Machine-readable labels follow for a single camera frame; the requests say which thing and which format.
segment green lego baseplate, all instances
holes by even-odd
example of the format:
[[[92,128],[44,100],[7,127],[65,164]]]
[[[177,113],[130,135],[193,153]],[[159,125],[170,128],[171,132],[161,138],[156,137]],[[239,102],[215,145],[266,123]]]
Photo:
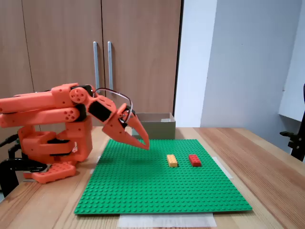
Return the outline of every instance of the green lego baseplate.
[[[178,167],[169,167],[167,155]],[[196,154],[201,167],[192,167]],[[110,140],[75,214],[249,211],[252,207],[197,140],[150,140],[150,150]]]

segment cabinet handle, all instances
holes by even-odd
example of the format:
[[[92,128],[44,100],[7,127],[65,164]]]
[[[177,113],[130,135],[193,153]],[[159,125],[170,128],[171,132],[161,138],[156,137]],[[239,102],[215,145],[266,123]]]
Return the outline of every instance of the cabinet handle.
[[[99,60],[97,57],[97,42],[93,42],[93,55],[94,55],[94,72],[95,72],[95,89],[100,87],[100,75],[99,75]]]
[[[113,90],[112,80],[112,44],[108,42],[108,72],[109,72],[109,89]]]

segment white paper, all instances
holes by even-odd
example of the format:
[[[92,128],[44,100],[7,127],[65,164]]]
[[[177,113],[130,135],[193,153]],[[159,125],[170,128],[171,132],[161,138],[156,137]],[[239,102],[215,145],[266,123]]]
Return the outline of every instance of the white paper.
[[[119,228],[217,227],[213,213],[120,215]]]
[[[216,162],[216,164],[219,166],[219,168],[224,172],[224,174],[229,178],[233,179],[233,176],[228,172],[228,170],[225,169],[225,167],[220,163],[220,161],[217,159],[216,156],[212,157],[213,160]]]

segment cardboard box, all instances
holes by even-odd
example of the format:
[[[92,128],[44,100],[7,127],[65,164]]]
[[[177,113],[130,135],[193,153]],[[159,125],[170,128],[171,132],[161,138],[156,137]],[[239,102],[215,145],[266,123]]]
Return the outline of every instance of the cardboard box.
[[[172,113],[137,113],[149,139],[175,139],[176,120]],[[133,129],[132,136],[141,137]]]

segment cabinet door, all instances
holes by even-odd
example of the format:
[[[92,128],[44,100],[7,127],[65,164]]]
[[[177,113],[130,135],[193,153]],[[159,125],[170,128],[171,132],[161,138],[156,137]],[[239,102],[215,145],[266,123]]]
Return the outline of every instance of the cabinet door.
[[[35,91],[64,83],[95,85],[93,42],[98,44],[100,87],[104,86],[100,0],[23,0]]]
[[[173,112],[180,8],[180,0],[102,0],[106,87],[110,41],[113,89],[136,112]]]
[[[0,0],[0,98],[34,92],[30,73],[22,3]],[[0,127],[0,141],[16,134],[18,129]],[[13,144],[0,148],[0,162],[9,157],[10,146]]]

